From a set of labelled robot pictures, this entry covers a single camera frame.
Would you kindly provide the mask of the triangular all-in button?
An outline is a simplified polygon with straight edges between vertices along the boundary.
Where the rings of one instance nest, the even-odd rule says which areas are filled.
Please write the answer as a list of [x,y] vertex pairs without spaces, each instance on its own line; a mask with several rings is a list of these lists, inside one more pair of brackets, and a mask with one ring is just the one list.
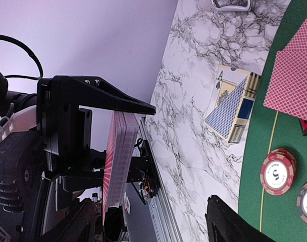
[[301,127],[302,135],[307,136],[307,121],[304,119],[299,119],[299,124]]

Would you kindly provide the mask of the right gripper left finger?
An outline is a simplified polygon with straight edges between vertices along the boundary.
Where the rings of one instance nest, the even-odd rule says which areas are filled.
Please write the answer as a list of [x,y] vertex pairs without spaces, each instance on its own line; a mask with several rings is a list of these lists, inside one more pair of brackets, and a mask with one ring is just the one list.
[[94,241],[95,218],[95,204],[91,199],[84,199],[37,241]]

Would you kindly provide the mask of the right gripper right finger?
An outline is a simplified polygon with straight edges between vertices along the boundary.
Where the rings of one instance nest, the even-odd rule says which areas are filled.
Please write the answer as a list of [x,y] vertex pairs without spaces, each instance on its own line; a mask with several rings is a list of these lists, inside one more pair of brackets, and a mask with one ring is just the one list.
[[209,241],[270,240],[265,234],[248,224],[217,195],[208,198],[205,218]]

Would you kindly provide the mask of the red-backed playing card deck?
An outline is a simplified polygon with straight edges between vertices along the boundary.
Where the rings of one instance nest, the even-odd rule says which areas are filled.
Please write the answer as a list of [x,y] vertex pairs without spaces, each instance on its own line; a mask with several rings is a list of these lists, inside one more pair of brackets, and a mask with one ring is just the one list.
[[114,111],[104,168],[103,217],[109,208],[122,204],[138,126],[135,114]]

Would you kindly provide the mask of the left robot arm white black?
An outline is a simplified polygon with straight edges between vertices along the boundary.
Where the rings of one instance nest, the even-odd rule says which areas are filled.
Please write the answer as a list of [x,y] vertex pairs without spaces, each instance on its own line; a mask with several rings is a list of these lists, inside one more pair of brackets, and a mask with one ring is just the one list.
[[39,70],[37,92],[25,94],[8,90],[9,76],[0,72],[0,115],[10,110],[23,110],[36,105],[37,131],[43,137],[45,151],[55,163],[45,174],[50,179],[70,175],[81,167],[91,134],[91,111],[82,113],[80,106],[94,107],[123,113],[154,115],[156,108],[133,98],[104,79],[94,76],[54,76],[44,78],[40,61],[21,41],[0,35],[0,40],[19,46],[34,60]]

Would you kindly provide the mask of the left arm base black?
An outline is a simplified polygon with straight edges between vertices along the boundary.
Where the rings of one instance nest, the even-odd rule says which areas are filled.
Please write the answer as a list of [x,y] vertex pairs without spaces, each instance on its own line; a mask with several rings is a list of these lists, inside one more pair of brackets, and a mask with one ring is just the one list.
[[132,163],[141,173],[139,180],[140,189],[138,190],[134,184],[133,187],[137,191],[141,202],[146,205],[146,201],[154,198],[161,188],[161,182],[158,176],[158,170],[154,163],[154,155],[147,139],[138,138],[134,148],[137,148],[140,156],[133,156]]

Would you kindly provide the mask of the dealt red-backed cards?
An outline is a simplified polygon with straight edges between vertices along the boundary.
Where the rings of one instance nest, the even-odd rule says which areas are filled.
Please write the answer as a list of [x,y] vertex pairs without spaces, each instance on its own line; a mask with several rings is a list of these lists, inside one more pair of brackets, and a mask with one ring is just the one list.
[[276,53],[264,106],[307,121],[307,18]]

